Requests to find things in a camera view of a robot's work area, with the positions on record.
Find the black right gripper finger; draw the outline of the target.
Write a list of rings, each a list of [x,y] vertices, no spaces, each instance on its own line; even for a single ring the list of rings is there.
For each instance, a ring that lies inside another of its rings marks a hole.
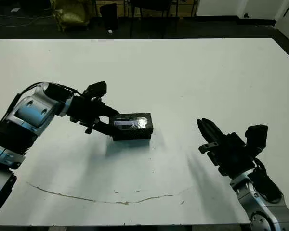
[[[197,125],[203,138],[212,143],[218,140],[218,127],[208,119],[197,119]]]
[[[218,142],[224,136],[216,124],[206,118],[201,119],[201,134],[207,142]]]

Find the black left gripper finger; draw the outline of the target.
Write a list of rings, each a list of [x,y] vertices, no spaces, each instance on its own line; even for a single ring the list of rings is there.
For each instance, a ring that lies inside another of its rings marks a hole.
[[[115,110],[114,108],[111,108],[107,105],[103,105],[102,107],[102,115],[103,116],[116,116],[119,115],[120,113]]]
[[[110,137],[114,135],[114,127],[110,124],[102,122],[99,118],[94,120],[93,129]]]

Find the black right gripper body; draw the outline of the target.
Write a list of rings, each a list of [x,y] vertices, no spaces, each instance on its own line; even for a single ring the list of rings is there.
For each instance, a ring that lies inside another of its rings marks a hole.
[[[212,138],[198,149],[202,154],[207,154],[222,176],[237,177],[255,168],[245,143],[234,132]]]

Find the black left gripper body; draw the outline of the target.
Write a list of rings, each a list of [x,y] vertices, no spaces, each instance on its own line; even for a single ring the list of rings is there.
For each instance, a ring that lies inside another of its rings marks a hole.
[[[71,122],[79,122],[85,126],[86,134],[91,134],[95,121],[99,119],[102,107],[99,101],[91,101],[81,96],[74,96],[67,110],[67,115],[70,117]]]

